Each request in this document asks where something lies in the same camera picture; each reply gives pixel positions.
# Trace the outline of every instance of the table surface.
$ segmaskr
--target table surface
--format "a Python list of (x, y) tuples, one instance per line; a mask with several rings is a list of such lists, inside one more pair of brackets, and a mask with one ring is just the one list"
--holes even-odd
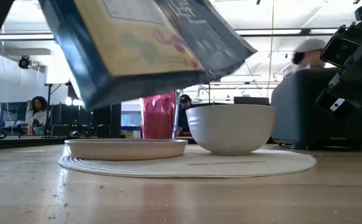
[(300, 152), (317, 166), (247, 179), (138, 179), (64, 169), (62, 145), (0, 150), (0, 223), (362, 224), (362, 152)]

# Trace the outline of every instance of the ceramic bowl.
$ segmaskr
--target ceramic bowl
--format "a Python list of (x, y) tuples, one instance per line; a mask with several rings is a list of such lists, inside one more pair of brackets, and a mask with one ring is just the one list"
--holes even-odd
[(261, 105), (214, 105), (187, 110), (193, 139), (212, 154), (243, 156), (267, 143), (275, 108)]
[(181, 156), (188, 144), (173, 139), (76, 139), (66, 140), (69, 154), (80, 159), (128, 161)]

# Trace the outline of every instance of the gray chair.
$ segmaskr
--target gray chair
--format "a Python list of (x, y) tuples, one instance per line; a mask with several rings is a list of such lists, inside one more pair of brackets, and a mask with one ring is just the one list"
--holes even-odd
[(345, 146), (362, 148), (362, 108), (346, 119), (336, 119), (315, 100), (338, 68), (300, 70), (272, 93), (276, 124), (272, 139), (295, 147)]

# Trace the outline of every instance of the beige plate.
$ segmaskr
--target beige plate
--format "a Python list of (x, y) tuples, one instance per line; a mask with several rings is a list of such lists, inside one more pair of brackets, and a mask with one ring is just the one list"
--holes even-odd
[(66, 140), (68, 152), (80, 159), (147, 160), (183, 154), (188, 141), (172, 139), (78, 139)]

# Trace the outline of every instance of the round placemat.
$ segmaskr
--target round placemat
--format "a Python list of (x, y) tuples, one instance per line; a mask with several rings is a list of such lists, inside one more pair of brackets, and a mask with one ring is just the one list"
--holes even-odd
[(203, 149), (187, 149), (182, 156), (149, 161), (92, 161), (72, 155), (59, 164), (82, 172), (124, 177), (240, 178), (281, 175), (311, 169), (317, 161), (295, 152), (259, 149), (249, 156), (216, 156)]

